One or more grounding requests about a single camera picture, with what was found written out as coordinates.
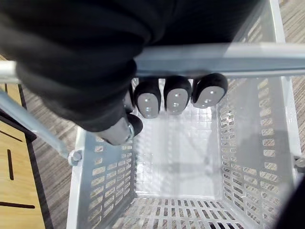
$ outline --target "shopping basket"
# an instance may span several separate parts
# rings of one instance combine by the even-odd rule
[[[305,73],[305,47],[284,44],[277,0],[259,5],[235,42],[244,43],[146,49],[138,77],[218,72],[229,89],[217,106],[189,104],[179,116],[162,108],[143,119],[135,111],[144,129],[122,146],[79,127],[68,156],[34,119],[12,114],[74,165],[68,229],[272,228],[296,184],[301,149],[286,75]],[[6,81],[14,81],[12,68],[0,70]],[[159,85],[163,91],[164,79]],[[2,102],[7,112],[18,109]]]

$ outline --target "white plastic basket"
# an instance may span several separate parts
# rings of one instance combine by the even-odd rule
[[[258,7],[236,39],[285,42],[277,0]],[[141,76],[158,60],[149,52],[137,59]],[[154,73],[177,69],[179,57],[170,56]],[[154,120],[136,113],[144,129],[124,146],[79,128],[82,159],[72,171],[67,228],[270,228],[294,188],[301,150],[290,78],[257,69],[266,70],[225,71],[229,91],[217,107],[189,104],[180,116],[162,109]]]

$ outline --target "black jacket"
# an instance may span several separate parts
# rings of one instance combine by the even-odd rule
[[[258,0],[1,0],[0,54],[57,115],[115,124],[144,46],[230,42]]]

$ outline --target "gray carpet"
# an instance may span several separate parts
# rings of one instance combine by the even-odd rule
[[[287,42],[305,42],[305,1],[280,0],[280,2]],[[302,152],[305,152],[305,78],[294,78],[293,83],[301,147]],[[62,139],[69,150],[72,150],[76,135],[75,125],[50,113],[27,89],[24,89],[24,94],[28,110]],[[71,167],[54,149],[40,139],[35,140],[33,147],[51,221],[55,229],[64,229],[67,220]]]

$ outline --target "person's arm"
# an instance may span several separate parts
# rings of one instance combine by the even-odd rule
[[[125,116],[144,45],[158,40],[172,1],[2,0],[0,53],[54,113],[92,132]]]

